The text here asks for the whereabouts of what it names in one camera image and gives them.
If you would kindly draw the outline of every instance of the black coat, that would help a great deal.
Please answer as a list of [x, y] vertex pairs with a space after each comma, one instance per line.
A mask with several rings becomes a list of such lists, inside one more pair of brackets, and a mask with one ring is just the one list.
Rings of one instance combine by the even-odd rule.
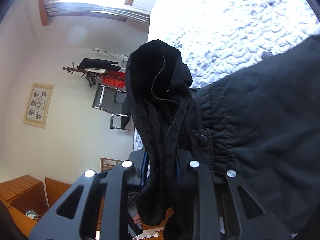
[[192, 206], [181, 201], [174, 174], [180, 147], [212, 170], [236, 171], [299, 232], [320, 200], [320, 36], [202, 89], [191, 83], [180, 51], [162, 41], [129, 57], [127, 96], [151, 166], [142, 220], [157, 225], [172, 206], [171, 225], [190, 239]]
[[12, 216], [0, 199], [0, 239], [28, 240], [15, 224]]

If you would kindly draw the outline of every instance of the red item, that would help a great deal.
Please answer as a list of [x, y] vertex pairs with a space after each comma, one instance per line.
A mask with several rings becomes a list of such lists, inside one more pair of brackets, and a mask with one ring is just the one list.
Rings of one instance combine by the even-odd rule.
[[103, 83], [105, 83], [107, 85], [112, 85], [112, 86], [115, 86], [115, 87], [119, 87], [119, 88], [123, 88], [124, 85], [125, 85], [124, 81], [118, 80], [116, 78], [110, 78], [110, 77], [105, 77], [103, 79]]
[[125, 77], [125, 73], [119, 72], [119, 71], [113, 71], [113, 70], [108, 70], [108, 75], [114, 76], [114, 77], [121, 77], [121, 78]]

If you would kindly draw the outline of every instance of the metal screw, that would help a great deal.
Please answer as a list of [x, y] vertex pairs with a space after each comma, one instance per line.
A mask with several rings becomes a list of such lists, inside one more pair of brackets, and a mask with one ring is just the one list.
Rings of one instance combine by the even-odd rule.
[[190, 167], [192, 167], [192, 168], [197, 168], [197, 167], [200, 166], [200, 163], [197, 162], [197, 161], [191, 161], [191, 162], [189, 163], [189, 165], [190, 165]]
[[233, 170], [227, 171], [227, 176], [230, 178], [234, 178], [237, 175], [237, 173]]
[[124, 162], [121, 163], [121, 165], [124, 168], [129, 168], [129, 167], [131, 167], [132, 162], [131, 161], [124, 161]]
[[95, 175], [95, 172], [94, 170], [87, 170], [84, 175], [87, 177], [87, 178], [91, 178]]

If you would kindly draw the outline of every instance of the jacket hood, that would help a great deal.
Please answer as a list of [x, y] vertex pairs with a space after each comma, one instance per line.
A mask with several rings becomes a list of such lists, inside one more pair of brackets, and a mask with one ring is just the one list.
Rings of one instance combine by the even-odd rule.
[[125, 82], [131, 116], [151, 168], [137, 200], [138, 212], [146, 224], [158, 225], [171, 206], [168, 182], [174, 180], [175, 150], [191, 102], [192, 77], [180, 51], [155, 40], [130, 55]]
[[133, 52], [127, 71], [127, 87], [129, 85], [135, 97], [150, 101], [175, 101], [177, 96], [189, 93], [192, 83], [180, 51], [160, 40], [145, 43]]

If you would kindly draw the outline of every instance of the wooden chair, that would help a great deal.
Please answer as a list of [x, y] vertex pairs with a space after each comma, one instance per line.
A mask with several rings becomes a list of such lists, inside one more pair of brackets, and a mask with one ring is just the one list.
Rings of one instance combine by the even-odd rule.
[[102, 171], [111, 170], [114, 166], [116, 166], [118, 163], [121, 163], [121, 162], [122, 162], [121, 160], [100, 157], [100, 171], [102, 172]]

